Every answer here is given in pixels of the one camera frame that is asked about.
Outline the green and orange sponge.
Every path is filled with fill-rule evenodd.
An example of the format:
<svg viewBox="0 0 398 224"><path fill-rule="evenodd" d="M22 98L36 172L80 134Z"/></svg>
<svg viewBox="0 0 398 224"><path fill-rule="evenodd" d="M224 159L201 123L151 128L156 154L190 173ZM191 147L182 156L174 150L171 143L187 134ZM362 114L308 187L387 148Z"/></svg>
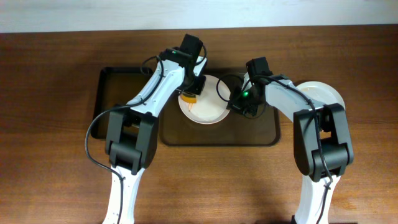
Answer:
<svg viewBox="0 0 398 224"><path fill-rule="evenodd" d="M180 98L182 101L188 103L188 104L195 104L197 102L197 97L193 93L188 93L183 91L180 95Z"/></svg>

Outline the white plate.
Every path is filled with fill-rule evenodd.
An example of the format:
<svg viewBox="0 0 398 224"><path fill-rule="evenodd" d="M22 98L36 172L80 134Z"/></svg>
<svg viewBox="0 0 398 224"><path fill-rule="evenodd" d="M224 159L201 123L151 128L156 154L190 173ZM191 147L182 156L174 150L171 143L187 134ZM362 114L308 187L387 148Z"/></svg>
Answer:
<svg viewBox="0 0 398 224"><path fill-rule="evenodd" d="M206 82L201 95L196 96L197 102L192 104L183 101L182 96L178 97L178 104L182 113L190 120L198 124L215 124L225 119L229 114L227 102L223 101L217 94L219 92L222 97L229 98L231 92L228 86L220 81L219 78L204 75Z"/></svg>
<svg viewBox="0 0 398 224"><path fill-rule="evenodd" d="M326 103L327 105L339 103L343 108L346 108L342 96L326 83L316 81L303 82L297 88L314 100Z"/></svg>

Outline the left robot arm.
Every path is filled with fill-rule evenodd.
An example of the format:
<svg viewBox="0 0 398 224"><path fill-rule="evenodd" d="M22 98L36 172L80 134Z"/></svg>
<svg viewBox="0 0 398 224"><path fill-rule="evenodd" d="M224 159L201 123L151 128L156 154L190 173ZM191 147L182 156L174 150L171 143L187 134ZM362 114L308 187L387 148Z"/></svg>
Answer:
<svg viewBox="0 0 398 224"><path fill-rule="evenodd" d="M105 223L134 223L134 206L141 177L155 156L159 115L176 90L194 90L207 59L203 42L187 34L180 46L154 58L157 67L143 89L124 106L109 111L105 153L111 164L112 184Z"/></svg>

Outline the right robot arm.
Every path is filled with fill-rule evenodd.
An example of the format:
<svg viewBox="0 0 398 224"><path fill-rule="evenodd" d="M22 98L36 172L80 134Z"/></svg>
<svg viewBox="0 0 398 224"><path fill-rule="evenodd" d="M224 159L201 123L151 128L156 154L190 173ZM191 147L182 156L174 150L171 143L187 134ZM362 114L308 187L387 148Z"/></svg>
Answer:
<svg viewBox="0 0 398 224"><path fill-rule="evenodd" d="M248 61L246 69L227 108L256 119L259 105L271 106L291 120L294 159L302 174L300 202L291 222L328 223L333 192L354 160L345 107L316 99L285 75L274 75L265 57Z"/></svg>

